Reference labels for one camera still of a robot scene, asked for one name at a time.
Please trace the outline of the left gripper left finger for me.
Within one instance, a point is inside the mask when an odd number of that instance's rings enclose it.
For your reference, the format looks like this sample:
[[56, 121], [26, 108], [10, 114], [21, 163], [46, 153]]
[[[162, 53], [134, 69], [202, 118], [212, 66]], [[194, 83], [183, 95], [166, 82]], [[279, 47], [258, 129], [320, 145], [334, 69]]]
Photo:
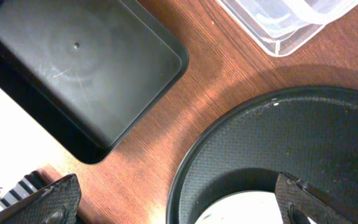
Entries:
[[75, 174], [47, 185], [39, 173], [31, 173], [22, 182], [9, 192], [16, 201], [2, 208], [0, 223], [78, 223], [81, 189]]

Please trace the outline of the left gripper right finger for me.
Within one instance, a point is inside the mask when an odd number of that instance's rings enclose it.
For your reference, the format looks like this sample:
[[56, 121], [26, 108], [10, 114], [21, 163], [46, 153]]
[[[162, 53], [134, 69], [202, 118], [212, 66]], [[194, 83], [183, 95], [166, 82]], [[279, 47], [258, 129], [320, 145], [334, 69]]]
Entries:
[[358, 210], [289, 173], [279, 173], [274, 194], [284, 223], [358, 223]]

